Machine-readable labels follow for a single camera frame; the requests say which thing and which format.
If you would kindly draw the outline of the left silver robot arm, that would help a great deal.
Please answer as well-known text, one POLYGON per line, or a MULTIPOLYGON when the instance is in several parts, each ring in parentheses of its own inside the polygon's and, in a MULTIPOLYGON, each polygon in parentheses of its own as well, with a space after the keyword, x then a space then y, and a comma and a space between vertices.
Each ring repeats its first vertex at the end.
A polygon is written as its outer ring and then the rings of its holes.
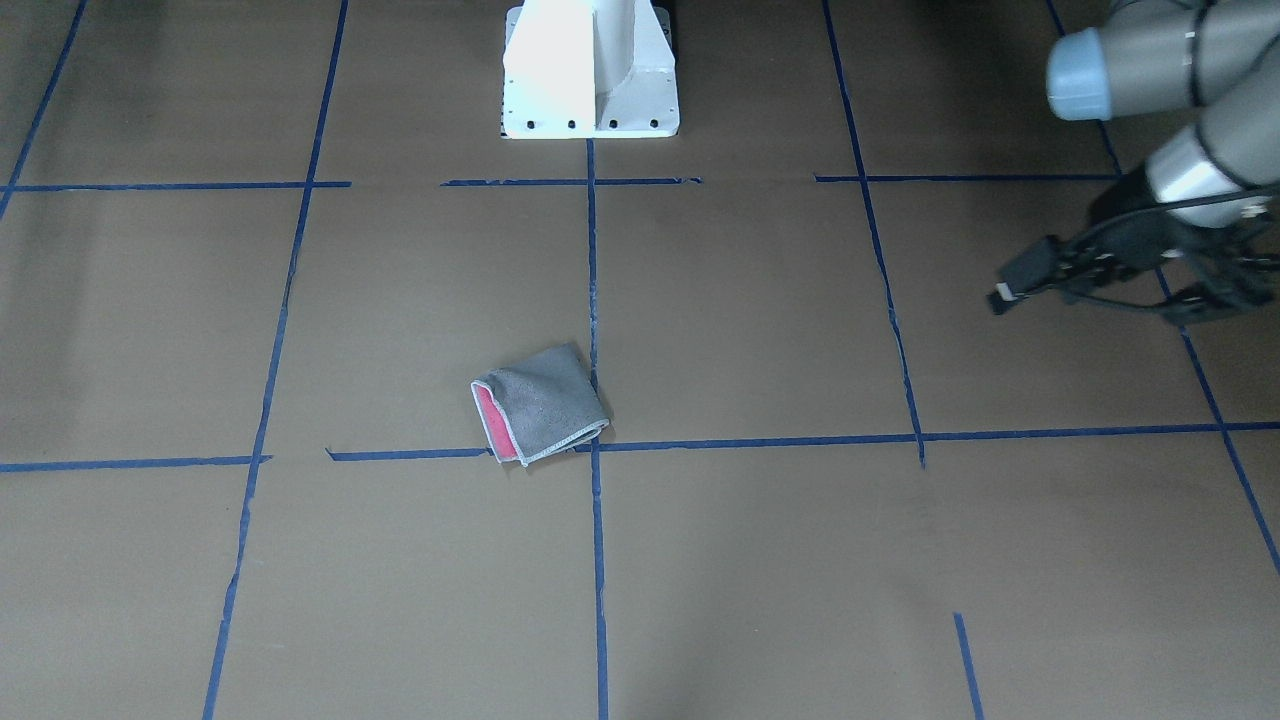
POLYGON ((991 311, 1050 291, 1117 309, 1102 288, 1170 260, 1194 282, 1130 311, 1189 325, 1272 302, 1277 255, 1252 243, 1277 197, 1277 29, 1275 1, 1114 1, 1102 26, 1060 38, 1046 67, 1056 117, 1198 117, 1101 193, 1082 233, 1043 237, 1006 263, 991 311))

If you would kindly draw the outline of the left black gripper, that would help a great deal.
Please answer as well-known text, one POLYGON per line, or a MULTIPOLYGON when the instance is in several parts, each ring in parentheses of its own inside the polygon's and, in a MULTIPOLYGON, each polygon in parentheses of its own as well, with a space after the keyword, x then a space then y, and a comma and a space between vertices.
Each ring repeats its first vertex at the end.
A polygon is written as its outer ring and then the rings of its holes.
POLYGON ((1039 293, 1065 304, 1094 304, 1153 314, 1174 325, 1220 322, 1252 313, 1277 297, 1277 255, 1256 252, 1253 241, 1275 219, 1266 208, 1277 182, 1230 192, 1196 191, 1157 200, 1144 168, 1125 174, 1089 206, 1089 225, 1069 240, 1047 234, 997 272, 988 307, 1002 316, 1039 293), (1098 290, 1184 261, 1196 282, 1158 304, 1129 304, 1098 290))

